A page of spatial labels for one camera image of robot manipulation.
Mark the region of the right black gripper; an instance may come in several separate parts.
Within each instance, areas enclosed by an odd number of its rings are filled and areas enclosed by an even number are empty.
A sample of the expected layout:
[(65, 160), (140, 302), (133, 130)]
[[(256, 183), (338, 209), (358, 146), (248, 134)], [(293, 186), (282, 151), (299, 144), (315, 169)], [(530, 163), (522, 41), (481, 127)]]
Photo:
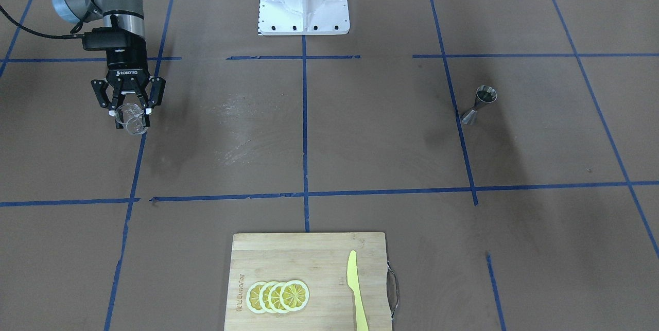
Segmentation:
[(99, 105), (115, 117), (124, 103), (123, 92), (139, 94), (139, 103), (146, 115), (162, 104), (166, 80), (150, 77), (146, 47), (125, 47), (106, 50), (108, 73), (106, 80), (90, 82)]

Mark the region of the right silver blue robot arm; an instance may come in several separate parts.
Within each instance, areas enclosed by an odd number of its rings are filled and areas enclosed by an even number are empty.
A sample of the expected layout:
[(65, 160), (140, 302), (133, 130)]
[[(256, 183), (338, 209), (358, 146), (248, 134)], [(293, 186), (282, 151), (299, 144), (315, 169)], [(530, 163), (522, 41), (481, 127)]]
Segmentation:
[(165, 80), (148, 70), (143, 0), (51, 0), (64, 21), (80, 28), (92, 21), (103, 26), (81, 34), (85, 51), (104, 51), (107, 73), (92, 80), (97, 101), (111, 114), (134, 94), (146, 115), (162, 103)]

